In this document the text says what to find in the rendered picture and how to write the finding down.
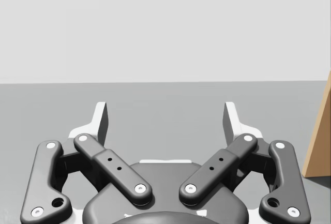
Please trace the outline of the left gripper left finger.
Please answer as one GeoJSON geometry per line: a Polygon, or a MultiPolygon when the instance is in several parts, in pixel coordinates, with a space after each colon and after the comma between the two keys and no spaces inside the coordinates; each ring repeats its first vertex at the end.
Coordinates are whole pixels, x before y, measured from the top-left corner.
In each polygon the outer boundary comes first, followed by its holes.
{"type": "Polygon", "coordinates": [[[80,171],[97,191],[112,184],[134,206],[152,200],[152,187],[104,143],[109,119],[106,102],[96,104],[90,123],[73,129],[65,143],[41,142],[20,214],[21,223],[65,223],[74,217],[71,200],[63,194],[68,175],[80,171]]]}

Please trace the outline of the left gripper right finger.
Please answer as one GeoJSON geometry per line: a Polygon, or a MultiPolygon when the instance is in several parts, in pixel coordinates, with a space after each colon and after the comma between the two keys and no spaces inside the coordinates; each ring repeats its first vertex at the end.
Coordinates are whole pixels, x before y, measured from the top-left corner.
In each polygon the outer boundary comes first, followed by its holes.
{"type": "Polygon", "coordinates": [[[310,223],[311,212],[294,146],[283,140],[267,143],[257,128],[240,122],[233,102],[224,104],[222,123],[227,147],[181,184],[181,203],[198,205],[219,184],[234,191],[250,172],[257,172],[263,175],[269,189],[258,208],[264,221],[310,223]]]}

